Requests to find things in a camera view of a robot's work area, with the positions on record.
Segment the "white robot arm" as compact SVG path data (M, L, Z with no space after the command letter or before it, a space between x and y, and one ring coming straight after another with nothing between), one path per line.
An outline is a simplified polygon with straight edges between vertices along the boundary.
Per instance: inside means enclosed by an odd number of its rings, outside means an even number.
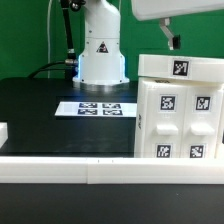
M125 58L120 52L120 12L107 0L60 0L67 36L68 59L74 68L76 86L115 87L129 82ZM132 12L140 21L157 19L168 38L168 46L180 47L180 38L169 30L174 16L224 9L224 0L131 0ZM75 54L70 11L85 10L85 48ZM138 74L202 82L224 82L224 59L141 54Z

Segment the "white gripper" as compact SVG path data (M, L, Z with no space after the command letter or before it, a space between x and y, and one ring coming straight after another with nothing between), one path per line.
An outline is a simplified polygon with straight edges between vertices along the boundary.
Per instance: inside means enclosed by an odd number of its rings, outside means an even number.
M169 49L178 50L181 36L171 31L171 19L164 17L224 9L224 0L131 0L131 5L139 21L161 18L159 26L168 39Z

